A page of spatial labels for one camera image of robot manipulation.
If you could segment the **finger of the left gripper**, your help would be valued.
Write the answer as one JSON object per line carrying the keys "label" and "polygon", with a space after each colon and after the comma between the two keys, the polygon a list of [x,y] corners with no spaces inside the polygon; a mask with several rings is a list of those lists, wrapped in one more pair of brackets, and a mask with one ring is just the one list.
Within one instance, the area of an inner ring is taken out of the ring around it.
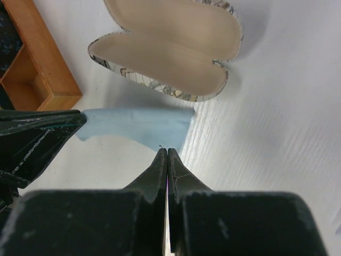
{"label": "finger of the left gripper", "polygon": [[79,110],[1,110],[1,183],[26,188],[86,121]]}

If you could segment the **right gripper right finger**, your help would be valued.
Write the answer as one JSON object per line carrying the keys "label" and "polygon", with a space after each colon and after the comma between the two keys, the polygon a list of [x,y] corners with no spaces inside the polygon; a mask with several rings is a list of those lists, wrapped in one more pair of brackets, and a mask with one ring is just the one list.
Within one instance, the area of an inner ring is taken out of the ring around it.
{"label": "right gripper right finger", "polygon": [[213,191],[168,150],[170,249],[176,255],[326,255],[310,209],[280,191]]}

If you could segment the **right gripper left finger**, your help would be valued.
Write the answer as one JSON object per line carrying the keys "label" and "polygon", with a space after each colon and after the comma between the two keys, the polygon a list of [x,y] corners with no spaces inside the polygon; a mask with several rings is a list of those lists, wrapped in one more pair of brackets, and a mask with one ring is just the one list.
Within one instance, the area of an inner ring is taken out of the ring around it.
{"label": "right gripper left finger", "polygon": [[19,199],[1,255],[163,255],[167,152],[119,190],[38,190]]}

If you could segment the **light blue cleaning cloth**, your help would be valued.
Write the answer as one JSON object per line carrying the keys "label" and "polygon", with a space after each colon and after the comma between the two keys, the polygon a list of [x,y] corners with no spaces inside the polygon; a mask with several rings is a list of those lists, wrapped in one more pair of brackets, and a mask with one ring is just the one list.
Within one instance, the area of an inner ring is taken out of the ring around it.
{"label": "light blue cleaning cloth", "polygon": [[191,121],[192,108],[87,109],[86,123],[76,132],[81,141],[103,135],[118,135],[153,151],[160,147],[181,151]]}

